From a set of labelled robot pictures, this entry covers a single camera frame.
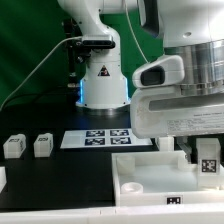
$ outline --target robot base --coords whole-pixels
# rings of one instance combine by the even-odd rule
[[[109,109],[92,109],[84,107],[83,104],[76,103],[76,111],[84,114],[89,114],[93,116],[114,116],[121,113],[126,113],[130,111],[130,104],[126,104],[118,108],[109,108]]]

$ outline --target white block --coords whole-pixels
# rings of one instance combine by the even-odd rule
[[[197,139],[198,150],[198,187],[220,188],[223,177],[220,176],[221,146],[216,138]]]
[[[174,137],[161,137],[155,139],[159,151],[174,151]]]
[[[53,135],[46,133],[38,135],[34,142],[34,155],[35,157],[49,157],[53,149]]]
[[[3,145],[5,159],[19,159],[26,148],[26,136],[12,135]]]

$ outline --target green backdrop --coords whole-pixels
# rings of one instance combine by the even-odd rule
[[[47,53],[64,39],[61,22],[69,16],[59,7],[57,0],[1,0],[0,17],[1,104]],[[131,12],[130,17],[147,59],[155,60],[162,54],[161,40],[151,38],[140,28],[137,10]],[[135,90],[132,74],[144,61],[133,41],[125,15],[105,15],[102,20],[121,36],[122,71],[128,78],[131,97]],[[66,53],[59,48],[18,94],[41,93],[66,85],[67,74]]]

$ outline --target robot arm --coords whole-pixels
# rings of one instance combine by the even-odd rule
[[[147,138],[223,133],[224,1],[138,2],[141,23],[152,34],[158,34],[161,18],[164,55],[133,75],[138,88],[131,104],[134,134]]]
[[[127,80],[121,72],[120,36],[111,27],[103,24],[100,14],[124,11],[122,0],[58,0],[76,23],[85,40],[107,38],[115,43],[113,49],[91,51],[86,74],[82,79],[81,99],[77,106],[86,110],[122,110],[129,105]],[[129,9],[137,9],[137,0],[128,0]]]

